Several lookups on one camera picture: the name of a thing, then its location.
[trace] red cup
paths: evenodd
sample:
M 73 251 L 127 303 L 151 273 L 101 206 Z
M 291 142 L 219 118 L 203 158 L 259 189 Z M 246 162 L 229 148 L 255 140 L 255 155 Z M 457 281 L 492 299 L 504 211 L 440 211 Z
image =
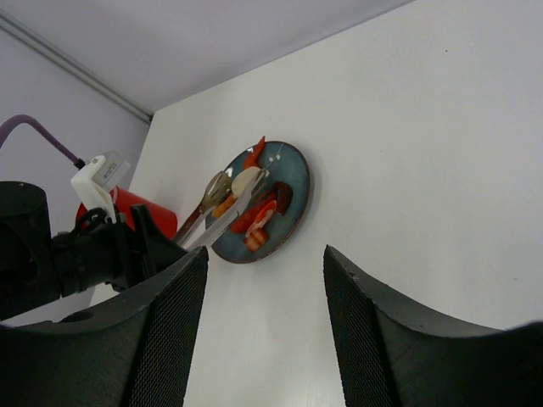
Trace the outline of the red cup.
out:
M 169 209 L 163 208 L 156 203 L 152 203 L 147 199 L 138 197 L 131 192 L 128 192 L 122 188 L 115 187 L 109 193 L 113 199 L 113 204 L 117 206 L 119 212 L 126 215 L 126 224 L 134 230 L 134 219 L 130 212 L 132 205 L 143 204 L 149 209 L 149 213 L 154 220 L 156 226 L 164 233 L 166 237 L 172 239 L 177 232 L 177 216 Z M 87 212 L 87 208 L 83 204 L 79 205 L 77 210 L 76 220 L 78 220 L 83 214 Z

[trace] red container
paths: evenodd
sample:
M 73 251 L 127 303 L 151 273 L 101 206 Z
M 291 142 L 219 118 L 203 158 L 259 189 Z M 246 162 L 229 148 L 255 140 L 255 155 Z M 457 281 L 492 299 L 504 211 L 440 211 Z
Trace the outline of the red container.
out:
M 166 237 L 172 239 L 177 232 L 177 216 L 169 209 L 163 208 L 156 203 L 152 203 L 147 199 L 138 197 L 131 192 L 128 192 L 122 188 L 115 187 L 110 193 L 113 204 L 117 206 L 119 212 L 126 215 L 126 223 L 132 230 L 134 230 L 134 220 L 130 213 L 130 207 L 132 205 L 144 204 L 149 209 L 151 217 L 154 220 L 156 226 L 164 233 Z M 76 220 L 87 212 L 87 208 L 83 204 L 79 205 L 77 210 Z

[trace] white tabletop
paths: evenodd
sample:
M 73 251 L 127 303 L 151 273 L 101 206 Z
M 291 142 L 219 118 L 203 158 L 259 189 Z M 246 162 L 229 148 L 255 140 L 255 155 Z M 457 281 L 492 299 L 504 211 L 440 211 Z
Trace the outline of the white tabletop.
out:
M 446 314 L 543 316 L 543 7 L 488 7 L 419 0 L 158 112 L 131 190 L 180 221 L 262 135 L 315 186 L 271 257 L 211 253 L 186 406 L 344 405 L 327 243 Z

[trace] cable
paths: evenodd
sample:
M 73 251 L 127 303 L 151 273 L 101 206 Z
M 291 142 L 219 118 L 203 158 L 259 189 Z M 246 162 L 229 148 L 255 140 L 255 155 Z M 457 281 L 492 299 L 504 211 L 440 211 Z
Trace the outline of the cable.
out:
M 0 148 L 8 138 L 9 133 L 11 133 L 15 127 L 17 127 L 18 125 L 22 125 L 23 123 L 34 127 L 34 130 L 40 133 L 48 142 L 53 144 L 53 147 L 59 150 L 66 158 L 68 158 L 77 167 L 78 170 L 85 166 L 85 161 L 83 161 L 82 159 L 78 159 L 75 154 L 73 154 L 68 148 L 66 148 L 59 140 L 54 138 L 54 136 L 45 127 L 43 127 L 39 121 L 37 121 L 33 117 L 30 117 L 27 114 L 17 114 L 11 119 L 7 119 L 3 122 L 2 125 L 0 125 Z

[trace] round plate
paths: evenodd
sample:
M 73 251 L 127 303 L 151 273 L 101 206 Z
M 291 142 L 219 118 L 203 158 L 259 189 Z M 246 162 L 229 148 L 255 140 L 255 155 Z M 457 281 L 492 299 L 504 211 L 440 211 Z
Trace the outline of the round plate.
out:
M 245 158 L 252 151 L 251 147 L 239 154 L 227 166 L 225 172 L 235 178 L 242 171 Z M 279 160 L 276 158 L 278 153 L 281 157 Z M 231 263 L 253 263 L 276 251 L 292 234 L 305 212 L 309 199 L 311 177 L 304 156 L 296 147 L 286 142 L 267 142 L 258 160 L 260 167 L 270 164 L 270 158 L 273 158 L 274 161 L 268 167 L 270 176 L 266 180 L 266 188 L 270 188 L 277 181 L 286 182 L 292 187 L 292 201 L 285 215 L 274 214 L 264 226 L 264 231 L 270 239 L 256 252 L 252 253 L 245 247 L 244 233 L 232 233 L 230 229 L 227 229 L 213 243 L 211 247 L 215 253 Z M 214 220 L 215 218 L 209 215 L 205 219 L 205 227 L 209 227 Z

